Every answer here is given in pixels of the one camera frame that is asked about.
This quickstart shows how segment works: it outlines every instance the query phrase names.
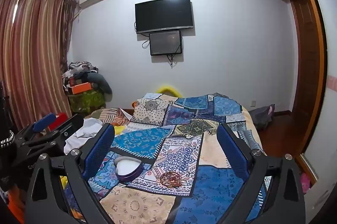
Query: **pink toy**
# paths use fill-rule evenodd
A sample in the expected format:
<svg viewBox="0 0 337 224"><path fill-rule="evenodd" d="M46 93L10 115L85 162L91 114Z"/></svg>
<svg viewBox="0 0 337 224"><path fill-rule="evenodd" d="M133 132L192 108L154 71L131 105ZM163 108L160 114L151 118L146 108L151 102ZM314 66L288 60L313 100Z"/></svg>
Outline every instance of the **pink toy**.
<svg viewBox="0 0 337 224"><path fill-rule="evenodd" d="M301 183L303 193L306 194L307 191L310 189L310 179L306 173L301 174Z"/></svg>

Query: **quilt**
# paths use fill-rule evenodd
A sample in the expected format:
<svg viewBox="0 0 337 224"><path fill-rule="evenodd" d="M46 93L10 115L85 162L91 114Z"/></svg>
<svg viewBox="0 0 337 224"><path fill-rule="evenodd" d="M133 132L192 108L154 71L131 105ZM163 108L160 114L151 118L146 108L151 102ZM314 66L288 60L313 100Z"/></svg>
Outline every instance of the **quilt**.
<svg viewBox="0 0 337 224"><path fill-rule="evenodd" d="M102 113L110 123L116 115ZM133 117L88 184L115 223L216 224L244 184L217 141L221 123L250 148L262 150L249 113L231 98L148 93L137 100ZM115 175L114 159L120 156L144 164L129 183L120 183ZM172 185L163 183L167 175ZM246 221L258 216L268 183L266 178Z"/></svg>

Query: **curtain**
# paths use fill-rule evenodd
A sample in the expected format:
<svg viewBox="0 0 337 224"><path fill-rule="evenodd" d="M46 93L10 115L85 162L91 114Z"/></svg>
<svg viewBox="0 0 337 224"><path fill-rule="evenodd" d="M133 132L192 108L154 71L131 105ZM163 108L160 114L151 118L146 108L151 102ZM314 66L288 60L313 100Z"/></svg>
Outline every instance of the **curtain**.
<svg viewBox="0 0 337 224"><path fill-rule="evenodd" d="M68 70L68 51L70 46L72 22L77 6L76 0L64 0L62 8L61 21L61 72L65 73Z"/></svg>
<svg viewBox="0 0 337 224"><path fill-rule="evenodd" d="M64 0L0 0L1 77L18 129L52 113L71 111L60 71Z"/></svg>

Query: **silver screw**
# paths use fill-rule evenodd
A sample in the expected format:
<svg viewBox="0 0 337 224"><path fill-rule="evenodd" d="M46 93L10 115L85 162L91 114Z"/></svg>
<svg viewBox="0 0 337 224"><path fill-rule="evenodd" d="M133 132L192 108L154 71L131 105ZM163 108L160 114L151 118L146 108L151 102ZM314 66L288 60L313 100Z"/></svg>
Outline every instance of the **silver screw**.
<svg viewBox="0 0 337 224"><path fill-rule="evenodd" d="M78 149L73 149L73 150L71 150L71 152L70 152L70 154L71 154L72 156L77 156L79 153L80 153L80 150L78 150Z"/></svg>
<svg viewBox="0 0 337 224"><path fill-rule="evenodd" d="M262 152L261 152L260 149L253 149L252 152L253 152L253 155L254 155L254 156L257 156L257 157L260 156L260 155L262 154Z"/></svg>
<svg viewBox="0 0 337 224"><path fill-rule="evenodd" d="M47 157L47 154L46 153L43 153L39 156L39 159L43 160Z"/></svg>
<svg viewBox="0 0 337 224"><path fill-rule="evenodd" d="M285 154L284 155L287 160L292 160L293 156L291 154Z"/></svg>

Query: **patchwork blanket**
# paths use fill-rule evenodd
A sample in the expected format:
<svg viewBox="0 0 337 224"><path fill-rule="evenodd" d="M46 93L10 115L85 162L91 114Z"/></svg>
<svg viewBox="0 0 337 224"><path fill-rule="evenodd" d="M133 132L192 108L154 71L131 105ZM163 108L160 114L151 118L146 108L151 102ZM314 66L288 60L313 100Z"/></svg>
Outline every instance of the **patchwork blanket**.
<svg viewBox="0 0 337 224"><path fill-rule="evenodd" d="M243 185L217 141L220 123L227 123L250 148L262 150L249 113L227 96L148 93L137 100L130 122L88 181L111 219L118 224L216 224ZM120 156L144 164L141 175L129 183L119 183L115 175L114 159ZM179 174L181 186L161 183L170 171ZM267 187L266 179L247 221L258 215Z"/></svg>

